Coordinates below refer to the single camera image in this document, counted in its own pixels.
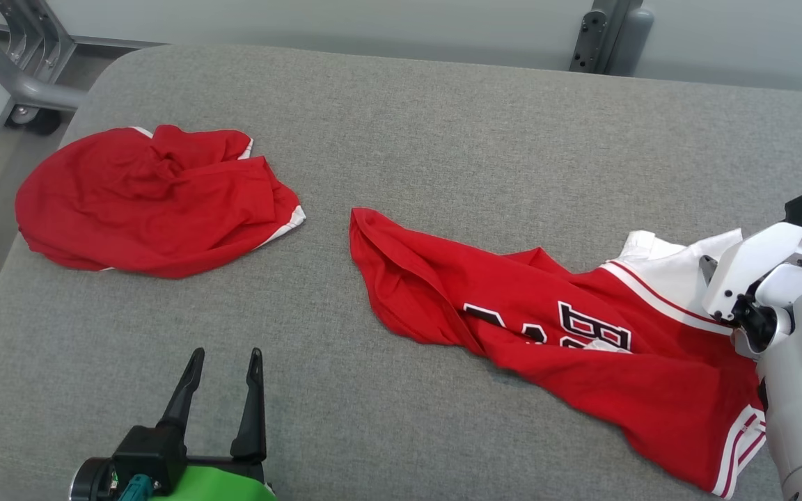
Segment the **grey metal tube frame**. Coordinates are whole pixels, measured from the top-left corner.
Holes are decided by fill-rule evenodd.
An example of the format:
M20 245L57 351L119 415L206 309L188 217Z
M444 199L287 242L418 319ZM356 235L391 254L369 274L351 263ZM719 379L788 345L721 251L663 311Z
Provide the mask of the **grey metal tube frame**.
M15 106L74 112L86 91L57 80L79 47L47 0L0 0L0 86Z

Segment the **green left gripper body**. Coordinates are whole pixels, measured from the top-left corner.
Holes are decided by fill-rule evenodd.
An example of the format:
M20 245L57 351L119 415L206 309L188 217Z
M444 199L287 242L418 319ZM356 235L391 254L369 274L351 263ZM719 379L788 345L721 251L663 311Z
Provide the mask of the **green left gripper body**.
M150 501L276 501L263 461L263 456L190 456L172 491L156 492Z

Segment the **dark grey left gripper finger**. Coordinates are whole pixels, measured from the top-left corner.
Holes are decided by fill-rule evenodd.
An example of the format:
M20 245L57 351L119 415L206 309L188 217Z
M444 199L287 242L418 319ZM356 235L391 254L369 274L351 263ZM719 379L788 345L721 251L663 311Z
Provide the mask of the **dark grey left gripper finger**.
M246 383L247 397L239 430L231 444L231 457L236 462L262 463L267 458L267 434L263 354L259 348L251 352Z
M166 405L164 413L162 413L162 418L159 419L158 428L187 428L192 396L194 396L195 391L198 389L198 384L203 376L204 360L205 349L194 349L187 366L184 371L182 371L178 383L176 383L169 403Z

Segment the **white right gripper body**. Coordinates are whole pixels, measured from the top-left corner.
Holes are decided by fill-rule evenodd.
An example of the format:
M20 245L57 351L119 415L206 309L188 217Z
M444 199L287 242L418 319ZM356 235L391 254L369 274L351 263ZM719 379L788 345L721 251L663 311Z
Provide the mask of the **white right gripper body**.
M704 310L732 321L738 295L791 257L802 256L802 226L779 222L726 248L710 273Z

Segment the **red shorts with white panels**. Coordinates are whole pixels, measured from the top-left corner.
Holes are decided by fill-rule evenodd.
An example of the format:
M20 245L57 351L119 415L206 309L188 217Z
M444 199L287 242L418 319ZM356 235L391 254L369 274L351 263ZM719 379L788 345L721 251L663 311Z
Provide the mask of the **red shorts with white panels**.
M34 253L68 269L166 279L205 273L306 221L241 131L175 125L90 134L48 156L14 202Z

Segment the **grey metal wall post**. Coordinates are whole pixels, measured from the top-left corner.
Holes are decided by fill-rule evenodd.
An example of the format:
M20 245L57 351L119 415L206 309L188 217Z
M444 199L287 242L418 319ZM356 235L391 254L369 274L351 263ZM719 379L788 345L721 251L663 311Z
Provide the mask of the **grey metal wall post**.
M569 71L634 76L654 22L643 0L593 0L581 20Z

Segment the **red lettered basketball jersey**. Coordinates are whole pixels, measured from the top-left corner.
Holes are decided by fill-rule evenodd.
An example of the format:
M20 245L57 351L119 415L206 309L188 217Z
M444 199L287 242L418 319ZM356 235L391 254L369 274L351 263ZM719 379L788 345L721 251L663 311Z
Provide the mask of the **red lettered basketball jersey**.
M499 255L354 208L351 256L392 333L459 346L611 424L646 459L720 498L766 443L754 362L701 307L699 259L734 229L684 246L636 230L585 273L543 248Z

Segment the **black caster wheel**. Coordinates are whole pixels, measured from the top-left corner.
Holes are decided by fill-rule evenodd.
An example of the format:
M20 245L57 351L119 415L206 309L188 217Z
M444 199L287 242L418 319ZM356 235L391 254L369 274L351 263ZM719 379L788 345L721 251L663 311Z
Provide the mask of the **black caster wheel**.
M63 123L61 112L29 106L15 106L10 112L4 127L24 129L36 136L50 136Z

